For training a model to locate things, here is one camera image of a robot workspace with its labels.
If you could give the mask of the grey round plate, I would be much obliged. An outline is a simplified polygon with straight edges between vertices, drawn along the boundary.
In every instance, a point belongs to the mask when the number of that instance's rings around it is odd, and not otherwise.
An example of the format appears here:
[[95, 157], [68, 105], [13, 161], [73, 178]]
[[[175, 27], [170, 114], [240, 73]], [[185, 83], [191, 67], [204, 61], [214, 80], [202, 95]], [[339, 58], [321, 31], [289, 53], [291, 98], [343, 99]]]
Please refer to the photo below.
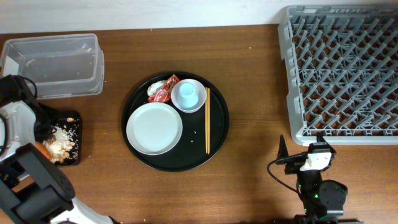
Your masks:
[[146, 103], [138, 107], [126, 124], [129, 144], [148, 156], [170, 151], [179, 142], [182, 132], [179, 113], [165, 103]]

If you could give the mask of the white tissue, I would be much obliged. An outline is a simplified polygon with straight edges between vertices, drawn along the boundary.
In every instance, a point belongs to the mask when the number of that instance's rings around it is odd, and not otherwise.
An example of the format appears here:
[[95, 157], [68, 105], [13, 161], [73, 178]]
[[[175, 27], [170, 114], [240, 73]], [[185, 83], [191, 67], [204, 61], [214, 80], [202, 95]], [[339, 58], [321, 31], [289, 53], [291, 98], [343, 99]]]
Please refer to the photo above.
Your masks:
[[166, 83], [166, 80], [161, 80], [153, 83], [148, 89], [147, 89], [147, 95], [148, 97], [152, 97], [157, 91], [159, 91], [163, 85]]

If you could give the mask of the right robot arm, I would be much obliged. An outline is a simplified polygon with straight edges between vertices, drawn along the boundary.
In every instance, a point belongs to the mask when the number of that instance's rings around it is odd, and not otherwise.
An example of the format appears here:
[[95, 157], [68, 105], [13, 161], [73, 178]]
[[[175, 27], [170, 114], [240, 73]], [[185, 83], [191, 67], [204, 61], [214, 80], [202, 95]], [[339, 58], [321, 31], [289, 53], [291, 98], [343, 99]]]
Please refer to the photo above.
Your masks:
[[290, 155], [284, 137], [279, 140], [275, 164], [284, 165], [285, 174], [297, 176], [293, 189], [303, 203], [304, 214], [295, 215], [294, 223], [338, 223], [344, 214], [348, 188], [335, 180], [322, 179], [322, 172], [331, 167], [336, 151], [321, 134], [307, 151]]

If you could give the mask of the brown walnut shell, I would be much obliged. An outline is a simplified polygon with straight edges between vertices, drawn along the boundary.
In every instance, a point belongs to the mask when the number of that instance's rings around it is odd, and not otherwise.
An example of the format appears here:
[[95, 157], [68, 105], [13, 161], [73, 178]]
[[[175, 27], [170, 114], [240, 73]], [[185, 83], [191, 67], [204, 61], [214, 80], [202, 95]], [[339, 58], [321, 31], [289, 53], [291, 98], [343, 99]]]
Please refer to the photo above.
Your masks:
[[48, 145], [51, 145], [56, 140], [57, 140], [56, 136], [54, 134], [51, 134], [50, 137], [47, 140], [45, 140], [45, 143], [47, 143]]

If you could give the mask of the rice and peanut shell scraps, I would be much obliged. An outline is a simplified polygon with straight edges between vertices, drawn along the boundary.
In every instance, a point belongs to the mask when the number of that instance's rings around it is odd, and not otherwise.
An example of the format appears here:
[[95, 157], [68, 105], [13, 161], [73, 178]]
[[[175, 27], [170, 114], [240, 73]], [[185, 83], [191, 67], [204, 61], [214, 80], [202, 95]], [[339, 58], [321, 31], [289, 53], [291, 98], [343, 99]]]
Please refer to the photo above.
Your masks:
[[57, 140], [48, 145], [45, 140], [42, 144], [51, 153], [51, 161], [58, 165], [67, 165], [75, 162], [78, 158], [78, 118], [68, 117], [60, 119], [55, 125], [56, 131], [53, 133]]

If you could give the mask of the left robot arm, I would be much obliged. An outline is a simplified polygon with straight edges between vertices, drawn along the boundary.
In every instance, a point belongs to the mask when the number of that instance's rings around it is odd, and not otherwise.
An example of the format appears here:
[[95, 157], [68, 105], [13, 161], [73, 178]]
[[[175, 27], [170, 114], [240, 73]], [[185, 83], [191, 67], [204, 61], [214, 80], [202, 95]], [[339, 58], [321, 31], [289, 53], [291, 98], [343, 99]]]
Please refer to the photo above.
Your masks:
[[1, 78], [1, 210], [14, 223], [115, 223], [80, 201], [37, 143], [55, 132], [58, 111], [37, 101], [35, 83]]

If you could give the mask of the orange carrot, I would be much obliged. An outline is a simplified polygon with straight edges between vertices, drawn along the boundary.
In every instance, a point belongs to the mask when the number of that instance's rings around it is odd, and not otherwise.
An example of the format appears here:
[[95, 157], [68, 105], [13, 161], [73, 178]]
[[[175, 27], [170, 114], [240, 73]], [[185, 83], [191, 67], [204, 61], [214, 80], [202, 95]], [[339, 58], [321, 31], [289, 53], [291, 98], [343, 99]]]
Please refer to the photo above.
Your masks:
[[52, 159], [51, 153], [41, 142], [36, 141], [35, 146], [48, 160]]

